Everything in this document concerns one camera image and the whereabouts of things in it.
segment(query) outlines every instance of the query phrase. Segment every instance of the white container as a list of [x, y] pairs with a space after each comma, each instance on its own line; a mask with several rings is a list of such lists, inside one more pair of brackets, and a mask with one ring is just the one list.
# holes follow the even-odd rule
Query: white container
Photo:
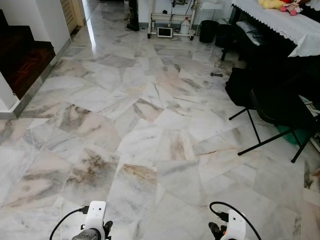
[[190, 22], [186, 17], [185, 20], [181, 23], [180, 34], [189, 34]]

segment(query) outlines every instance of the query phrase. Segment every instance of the table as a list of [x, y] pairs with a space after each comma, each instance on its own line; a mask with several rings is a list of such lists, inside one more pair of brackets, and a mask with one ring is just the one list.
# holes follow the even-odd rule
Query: table
[[320, 55], [320, 23], [302, 14], [290, 16], [278, 9], [264, 9], [258, 0], [233, 0], [232, 5], [293, 41], [296, 48], [289, 57]]

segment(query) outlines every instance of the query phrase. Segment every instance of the stuffed toy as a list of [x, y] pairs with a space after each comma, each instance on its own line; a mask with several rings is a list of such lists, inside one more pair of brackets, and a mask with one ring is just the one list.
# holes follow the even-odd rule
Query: stuffed toy
[[292, 0], [291, 3], [286, 3], [281, 6], [279, 10], [281, 12], [289, 12], [291, 16], [295, 16], [302, 12], [303, 9], [300, 6], [310, 1], [311, 0]]
[[264, 9], [280, 9], [284, 4], [291, 3], [291, 0], [259, 0], [258, 3]]

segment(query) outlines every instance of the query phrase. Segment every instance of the wooden stair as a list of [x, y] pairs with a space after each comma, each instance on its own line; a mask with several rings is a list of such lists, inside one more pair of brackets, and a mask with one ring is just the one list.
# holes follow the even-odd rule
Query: wooden stair
[[21, 99], [55, 57], [51, 42], [35, 41], [29, 26], [9, 26], [0, 10], [0, 72]]

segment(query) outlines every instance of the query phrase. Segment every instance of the black speaker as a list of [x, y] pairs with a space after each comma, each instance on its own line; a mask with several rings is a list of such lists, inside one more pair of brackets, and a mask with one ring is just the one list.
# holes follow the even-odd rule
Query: black speaker
[[139, 31], [139, 16], [138, 16], [138, 1], [129, 0], [130, 7], [130, 23], [126, 26], [128, 29], [135, 32]]

